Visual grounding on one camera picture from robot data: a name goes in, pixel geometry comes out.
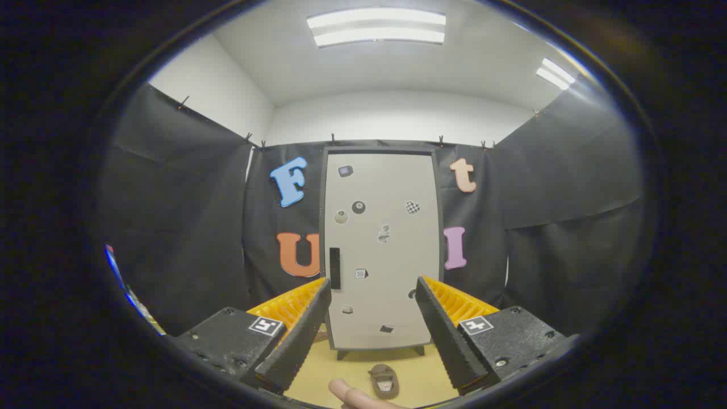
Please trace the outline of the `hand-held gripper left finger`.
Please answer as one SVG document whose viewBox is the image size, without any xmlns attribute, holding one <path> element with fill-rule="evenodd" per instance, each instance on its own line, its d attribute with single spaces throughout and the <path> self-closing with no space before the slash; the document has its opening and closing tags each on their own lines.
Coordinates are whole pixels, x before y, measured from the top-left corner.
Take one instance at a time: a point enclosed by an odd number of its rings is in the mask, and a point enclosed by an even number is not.
<svg viewBox="0 0 727 409">
<path fill-rule="evenodd" d="M 243 311 L 220 309 L 172 341 L 239 383 L 283 394 L 301 370 L 332 300 L 320 278 Z"/>
</svg>

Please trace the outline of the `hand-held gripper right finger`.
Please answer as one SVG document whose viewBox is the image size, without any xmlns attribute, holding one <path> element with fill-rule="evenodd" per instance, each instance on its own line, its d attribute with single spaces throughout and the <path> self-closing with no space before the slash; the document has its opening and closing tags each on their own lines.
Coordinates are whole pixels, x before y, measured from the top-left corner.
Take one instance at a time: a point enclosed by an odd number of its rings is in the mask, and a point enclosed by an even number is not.
<svg viewBox="0 0 727 409">
<path fill-rule="evenodd" d="M 569 338 L 522 306 L 498 309 L 429 277 L 416 303 L 460 395 L 487 389 L 561 356 Z"/>
</svg>

